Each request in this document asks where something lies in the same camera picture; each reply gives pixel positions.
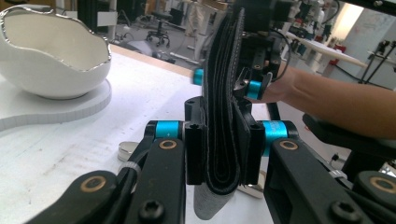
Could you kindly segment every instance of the white ceramic bowl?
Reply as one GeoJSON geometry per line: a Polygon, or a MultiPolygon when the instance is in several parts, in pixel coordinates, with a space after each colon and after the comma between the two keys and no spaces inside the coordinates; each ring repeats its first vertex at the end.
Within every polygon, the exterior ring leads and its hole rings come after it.
{"type": "Polygon", "coordinates": [[[106,39],[78,20],[24,5],[0,12],[0,74],[25,91],[76,98],[99,86],[110,65],[106,39]]]}

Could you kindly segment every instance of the folded black fabric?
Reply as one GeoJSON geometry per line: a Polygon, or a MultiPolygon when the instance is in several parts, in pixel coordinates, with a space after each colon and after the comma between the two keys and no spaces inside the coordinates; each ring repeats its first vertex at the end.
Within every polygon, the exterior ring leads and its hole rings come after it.
{"type": "Polygon", "coordinates": [[[194,209],[201,219],[212,218],[233,196],[239,185],[238,137],[235,129],[233,87],[242,42],[244,10],[237,21],[227,15],[206,57],[203,96],[205,99],[205,183],[195,187],[194,209]]]}

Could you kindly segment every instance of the human arm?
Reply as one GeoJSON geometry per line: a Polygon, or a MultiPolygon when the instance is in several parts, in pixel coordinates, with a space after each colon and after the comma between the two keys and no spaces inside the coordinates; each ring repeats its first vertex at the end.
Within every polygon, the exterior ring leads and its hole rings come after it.
{"type": "Polygon", "coordinates": [[[282,101],[353,133],[396,139],[394,91],[346,83],[288,67],[285,75],[267,88],[262,101],[282,101]]]}

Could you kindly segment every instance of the white bowl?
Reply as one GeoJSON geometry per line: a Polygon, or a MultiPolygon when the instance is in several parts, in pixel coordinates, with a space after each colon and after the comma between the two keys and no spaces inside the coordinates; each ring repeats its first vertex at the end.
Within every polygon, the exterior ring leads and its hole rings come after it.
{"type": "Polygon", "coordinates": [[[110,65],[108,42],[81,21],[24,5],[0,12],[0,74],[25,91],[76,98],[99,86],[110,65]]]}

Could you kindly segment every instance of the bowl rim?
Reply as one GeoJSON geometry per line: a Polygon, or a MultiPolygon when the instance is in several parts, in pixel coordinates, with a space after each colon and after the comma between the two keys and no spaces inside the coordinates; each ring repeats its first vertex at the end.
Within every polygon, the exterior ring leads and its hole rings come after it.
{"type": "Polygon", "coordinates": [[[12,48],[15,48],[15,49],[31,50],[31,51],[36,51],[36,52],[48,55],[49,57],[51,57],[53,59],[56,59],[56,61],[58,61],[59,63],[62,63],[63,65],[65,65],[65,66],[67,66],[67,67],[69,67],[69,68],[71,68],[73,70],[79,71],[79,72],[89,72],[91,70],[96,69],[97,67],[102,66],[105,63],[110,63],[112,56],[111,56],[110,45],[109,45],[109,42],[108,42],[106,37],[94,33],[90,28],[88,28],[88,26],[86,26],[80,20],[77,20],[75,18],[71,18],[71,17],[67,17],[67,16],[64,16],[64,15],[60,15],[60,14],[54,13],[54,10],[52,8],[50,10],[48,10],[48,11],[37,11],[37,10],[34,10],[34,7],[37,7],[37,8],[43,7],[44,8],[46,6],[28,5],[28,4],[25,5],[25,4],[23,4],[23,5],[17,5],[17,6],[14,6],[14,7],[9,7],[9,8],[6,8],[5,10],[3,10],[3,11],[0,11],[0,35],[2,35],[4,37],[5,42],[9,46],[11,46],[12,48]],[[102,40],[104,40],[104,42],[106,44],[106,49],[107,49],[107,59],[104,62],[101,62],[101,63],[99,63],[99,64],[97,64],[97,65],[95,65],[95,66],[93,66],[93,67],[91,67],[89,69],[78,69],[78,68],[72,66],[71,64],[65,63],[63,59],[55,57],[54,55],[49,54],[47,52],[44,52],[44,51],[41,51],[41,50],[38,50],[38,49],[24,48],[24,47],[20,47],[20,46],[16,46],[16,45],[12,44],[12,42],[7,37],[4,17],[8,13],[13,12],[13,11],[18,11],[18,10],[24,11],[24,12],[28,12],[28,13],[39,14],[39,15],[43,15],[43,16],[51,16],[51,17],[62,18],[62,19],[65,19],[65,20],[76,22],[77,24],[81,25],[89,34],[97,36],[97,37],[100,37],[102,40]]]}

